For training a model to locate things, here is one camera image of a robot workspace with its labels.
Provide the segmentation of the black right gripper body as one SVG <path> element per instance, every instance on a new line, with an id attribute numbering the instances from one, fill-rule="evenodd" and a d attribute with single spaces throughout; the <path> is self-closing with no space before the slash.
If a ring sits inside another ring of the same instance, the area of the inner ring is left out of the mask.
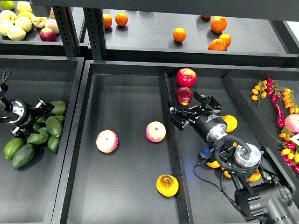
<path id="1" fill-rule="evenodd" d="M 205 142 L 215 143 L 227 136 L 227 123 L 213 110 L 202 109 L 201 106 L 194 106 L 189 110 L 192 112 L 188 116 L 190 125 Z"/>

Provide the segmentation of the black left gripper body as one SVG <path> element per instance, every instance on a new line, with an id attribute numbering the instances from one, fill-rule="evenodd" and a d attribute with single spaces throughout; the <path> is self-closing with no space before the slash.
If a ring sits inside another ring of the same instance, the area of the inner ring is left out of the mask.
<path id="1" fill-rule="evenodd" d="M 10 122 L 13 126 L 10 133 L 16 138 L 28 138 L 33 133 L 39 133 L 33 126 L 40 118 L 48 118 L 53 115 L 52 110 L 55 108 L 53 104 L 39 99 L 36 106 L 31 106 L 20 100 L 10 101 L 10 111 L 14 115 L 14 119 Z"/>

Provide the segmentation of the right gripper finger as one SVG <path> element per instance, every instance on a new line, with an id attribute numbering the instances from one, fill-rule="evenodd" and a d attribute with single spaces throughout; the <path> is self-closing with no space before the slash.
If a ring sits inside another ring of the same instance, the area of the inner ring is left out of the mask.
<path id="1" fill-rule="evenodd" d="M 212 110 L 213 112 L 221 112 L 222 106 L 213 96 L 200 95 L 196 91 L 193 93 L 193 98 L 199 102 L 201 112 Z"/>
<path id="2" fill-rule="evenodd" d="M 188 125 L 196 122 L 196 112 L 191 109 L 181 109 L 176 107 L 171 101 L 168 101 L 169 117 L 171 123 L 180 131 Z"/>

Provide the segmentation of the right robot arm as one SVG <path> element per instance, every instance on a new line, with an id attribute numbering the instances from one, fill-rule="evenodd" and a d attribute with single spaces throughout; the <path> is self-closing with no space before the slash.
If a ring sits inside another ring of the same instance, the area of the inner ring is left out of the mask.
<path id="1" fill-rule="evenodd" d="M 289 211 L 292 192 L 278 175 L 262 166 L 265 148 L 257 148 L 228 134 L 227 122 L 219 116 L 221 105 L 212 96 L 193 93 L 198 105 L 179 108 L 168 102 L 170 121 L 179 129 L 192 126 L 210 146 L 199 154 L 201 164 L 216 162 L 220 175 L 230 175 L 235 186 L 234 198 L 229 202 L 246 221 L 259 220 L 262 224 L 294 224 Z"/>

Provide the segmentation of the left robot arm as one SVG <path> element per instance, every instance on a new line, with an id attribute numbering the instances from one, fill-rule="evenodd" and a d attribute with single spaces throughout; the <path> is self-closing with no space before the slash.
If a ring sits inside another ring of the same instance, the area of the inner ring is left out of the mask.
<path id="1" fill-rule="evenodd" d="M 51 116 L 55 106 L 39 99 L 37 105 L 31 106 L 20 100 L 7 100 L 5 93 L 8 86 L 6 80 L 11 70 L 4 70 L 0 78 L 0 122 L 13 126 L 10 133 L 16 138 L 27 139 L 33 133 L 39 133 L 34 129 L 34 124 L 40 118 Z"/>

